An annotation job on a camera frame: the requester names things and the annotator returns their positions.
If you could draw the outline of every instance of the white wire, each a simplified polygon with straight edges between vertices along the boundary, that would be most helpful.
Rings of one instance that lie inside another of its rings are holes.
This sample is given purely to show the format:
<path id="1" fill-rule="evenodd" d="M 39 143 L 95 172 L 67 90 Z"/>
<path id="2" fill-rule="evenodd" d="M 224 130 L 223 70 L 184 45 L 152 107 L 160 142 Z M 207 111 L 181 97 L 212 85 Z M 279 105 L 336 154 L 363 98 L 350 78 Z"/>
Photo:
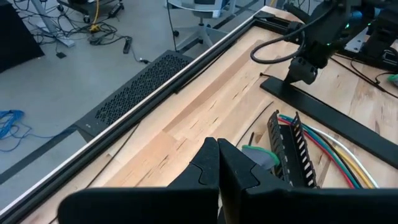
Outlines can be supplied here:
<path id="1" fill-rule="evenodd" d="M 376 183 L 376 181 L 373 179 L 373 177 L 370 175 L 370 173 L 365 169 L 365 167 L 363 167 L 362 163 L 354 156 L 354 154 L 346 147 L 344 146 L 341 142 L 337 141 L 336 139 L 334 139 L 333 137 L 331 137 L 330 135 L 328 135 L 327 133 L 324 133 L 323 131 L 320 131 L 316 128 L 313 128 L 311 126 L 309 126 L 310 128 L 312 128 L 314 131 L 322 134 L 324 137 L 332 140 L 333 142 L 335 142 L 337 145 L 339 145 L 342 149 L 344 149 L 344 151 L 347 152 L 347 154 L 355 161 L 355 163 L 357 163 L 357 165 L 359 166 L 359 168 L 365 173 L 365 175 L 369 178 L 369 180 L 372 182 L 372 184 L 374 185 L 375 188 L 379 188 L 378 184 Z"/>

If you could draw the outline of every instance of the red wire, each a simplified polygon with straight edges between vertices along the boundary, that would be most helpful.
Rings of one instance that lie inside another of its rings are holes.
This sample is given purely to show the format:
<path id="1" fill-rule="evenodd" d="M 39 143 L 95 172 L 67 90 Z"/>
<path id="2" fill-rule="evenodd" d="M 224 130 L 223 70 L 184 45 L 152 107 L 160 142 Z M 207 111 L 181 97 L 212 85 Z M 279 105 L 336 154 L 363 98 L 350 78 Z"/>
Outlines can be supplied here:
<path id="1" fill-rule="evenodd" d="M 290 122 L 288 122 L 282 118 L 278 118 L 278 120 L 283 123 L 290 124 Z M 304 134 L 306 135 L 307 138 L 309 138 L 309 140 L 314 142 L 320 149 L 322 149 L 322 151 L 329 157 L 329 159 L 332 160 L 336 164 L 336 166 L 340 170 L 341 174 L 343 174 L 344 179 L 347 181 L 347 184 L 349 185 L 349 187 L 351 189 L 353 189 L 354 188 L 353 183 L 348 178 L 347 174 L 343 171 L 343 169 L 337 164 L 337 162 L 334 160 L 334 158 L 331 156 L 331 154 L 323 146 L 321 146 L 314 138 L 312 138 L 306 131 L 304 131 Z"/>

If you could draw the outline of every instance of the blue cable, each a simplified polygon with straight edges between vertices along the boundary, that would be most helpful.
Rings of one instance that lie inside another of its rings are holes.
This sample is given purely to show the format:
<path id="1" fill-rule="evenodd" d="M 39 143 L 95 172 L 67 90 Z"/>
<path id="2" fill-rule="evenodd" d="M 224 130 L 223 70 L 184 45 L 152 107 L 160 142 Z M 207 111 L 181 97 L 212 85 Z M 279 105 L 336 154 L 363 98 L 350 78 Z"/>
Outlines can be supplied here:
<path id="1" fill-rule="evenodd" d="M 2 121 L 3 119 L 7 119 L 5 121 L 0 122 L 0 140 L 4 140 L 4 139 L 10 138 L 10 137 L 12 137 L 14 139 L 18 139 L 17 144 L 13 148 L 0 149 L 0 152 L 11 152 L 11 151 L 15 150 L 19 146 L 21 141 L 28 136 L 33 136 L 33 137 L 42 138 L 42 139 L 50 139 L 50 138 L 54 138 L 54 137 L 64 133 L 65 131 L 68 131 L 70 129 L 75 130 L 75 128 L 68 128 L 54 136 L 38 136 L 36 134 L 31 134 L 30 132 L 33 130 L 33 128 L 30 127 L 29 125 L 24 124 L 21 121 L 21 119 L 24 115 L 25 115 L 25 113 L 21 110 L 0 111 L 0 121 Z M 27 131 L 21 136 L 17 136 L 17 133 L 19 132 L 21 127 L 16 125 L 16 123 L 20 123 L 21 125 L 23 125 L 24 127 L 27 128 Z"/>
<path id="2" fill-rule="evenodd" d="M 288 121 L 288 122 L 292 122 L 293 118 L 290 118 L 286 115 L 280 114 L 279 115 L 282 119 Z M 306 130 L 306 132 L 311 136 L 311 138 L 313 138 L 314 140 L 316 140 L 317 143 L 319 143 L 322 147 L 324 147 L 329 154 L 333 157 L 333 159 L 339 164 L 339 166 L 343 169 L 344 173 L 346 173 L 347 177 L 350 179 L 350 181 L 353 183 L 353 185 L 355 186 L 356 189 L 360 189 L 359 184 L 357 183 L 357 181 L 355 181 L 354 177 L 350 174 L 350 172 L 348 172 L 348 169 L 346 166 L 344 166 L 344 164 L 336 157 L 335 153 L 330 149 L 330 147 L 325 144 L 322 139 L 320 137 L 318 137 L 318 135 L 312 131 L 311 128 L 309 128 L 306 124 L 303 124 L 303 128 L 304 130 Z"/>

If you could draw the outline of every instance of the chair wheel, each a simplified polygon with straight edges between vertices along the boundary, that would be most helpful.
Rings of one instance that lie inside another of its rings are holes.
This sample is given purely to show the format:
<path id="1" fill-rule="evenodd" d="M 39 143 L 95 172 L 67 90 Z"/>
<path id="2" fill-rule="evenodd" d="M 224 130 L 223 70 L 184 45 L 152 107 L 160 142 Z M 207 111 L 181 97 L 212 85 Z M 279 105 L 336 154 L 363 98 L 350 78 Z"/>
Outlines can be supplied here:
<path id="1" fill-rule="evenodd" d="M 61 4 L 57 6 L 58 11 L 63 12 L 64 8 Z"/>
<path id="2" fill-rule="evenodd" d="M 90 19 L 89 16 L 84 16 L 84 17 L 83 17 L 83 21 L 84 21 L 85 23 L 89 24 L 89 23 L 91 22 L 91 19 Z"/>

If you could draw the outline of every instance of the office chair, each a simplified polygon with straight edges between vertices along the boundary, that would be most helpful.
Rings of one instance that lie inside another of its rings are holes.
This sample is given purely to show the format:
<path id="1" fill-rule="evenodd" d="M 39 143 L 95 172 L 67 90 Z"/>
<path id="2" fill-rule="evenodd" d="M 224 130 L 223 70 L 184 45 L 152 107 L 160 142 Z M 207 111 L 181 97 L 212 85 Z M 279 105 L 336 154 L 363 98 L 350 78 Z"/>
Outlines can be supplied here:
<path id="1" fill-rule="evenodd" d="M 177 50 L 183 49 L 185 46 L 200 39 L 201 43 L 205 43 L 211 47 L 213 42 L 210 35 L 225 35 L 227 32 L 213 29 L 204 22 L 204 19 L 220 18 L 224 12 L 227 15 L 234 13 L 236 0 L 169 0 L 169 4 L 179 9 L 186 9 L 192 11 L 193 15 L 199 17 L 199 25 L 193 27 L 175 27 L 173 35 L 178 37 L 180 32 L 192 33 L 177 44 Z"/>

